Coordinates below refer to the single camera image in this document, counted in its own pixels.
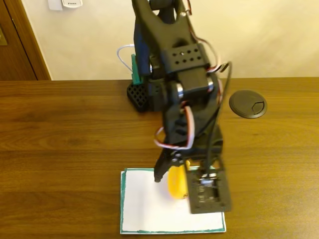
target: wooden tabletop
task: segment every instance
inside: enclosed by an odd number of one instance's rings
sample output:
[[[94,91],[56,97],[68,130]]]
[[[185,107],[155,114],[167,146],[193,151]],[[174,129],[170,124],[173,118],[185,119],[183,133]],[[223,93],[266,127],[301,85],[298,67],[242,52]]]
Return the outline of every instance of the wooden tabletop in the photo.
[[[0,239],[139,238],[120,235],[120,172],[154,166],[161,118],[135,112],[128,83],[0,82]],[[268,111],[243,119],[224,105],[227,232],[154,238],[319,237],[319,79],[233,80],[239,89]]]

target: door frame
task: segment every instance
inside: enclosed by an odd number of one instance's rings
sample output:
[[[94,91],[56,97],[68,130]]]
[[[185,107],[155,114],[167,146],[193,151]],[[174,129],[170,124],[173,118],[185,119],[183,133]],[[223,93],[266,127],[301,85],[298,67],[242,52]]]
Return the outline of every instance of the door frame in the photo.
[[[3,0],[6,8],[11,16],[12,22],[19,35],[20,41],[24,47],[25,53],[28,56],[30,64],[33,68],[36,78],[50,81],[51,77],[40,47],[33,33],[31,24],[26,15],[24,6],[21,0]]]

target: yellow object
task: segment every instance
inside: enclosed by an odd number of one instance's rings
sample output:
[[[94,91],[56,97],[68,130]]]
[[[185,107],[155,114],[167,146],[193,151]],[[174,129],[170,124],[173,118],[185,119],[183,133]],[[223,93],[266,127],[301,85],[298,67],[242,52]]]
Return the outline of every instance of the yellow object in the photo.
[[[171,167],[168,171],[167,186],[170,195],[174,199],[184,199],[188,196],[187,181],[184,165]]]

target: white paper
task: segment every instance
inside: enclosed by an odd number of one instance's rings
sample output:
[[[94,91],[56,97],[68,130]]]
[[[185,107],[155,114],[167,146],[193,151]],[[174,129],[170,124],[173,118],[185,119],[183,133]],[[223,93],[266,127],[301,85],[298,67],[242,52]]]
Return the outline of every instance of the white paper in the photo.
[[[191,214],[188,199],[175,200],[167,189],[167,174],[154,182],[153,171],[126,172],[121,233],[225,232],[224,213]]]

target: beige wall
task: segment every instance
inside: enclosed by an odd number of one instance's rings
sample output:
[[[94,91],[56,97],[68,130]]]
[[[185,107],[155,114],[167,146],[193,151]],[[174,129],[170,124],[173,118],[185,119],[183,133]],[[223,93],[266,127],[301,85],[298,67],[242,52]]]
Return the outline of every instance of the beige wall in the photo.
[[[53,80],[128,79],[119,46],[133,43],[130,0],[83,0],[51,11],[47,0],[22,0]],[[319,1],[192,0],[192,22],[235,77],[319,76]],[[132,49],[122,51],[128,62]]]

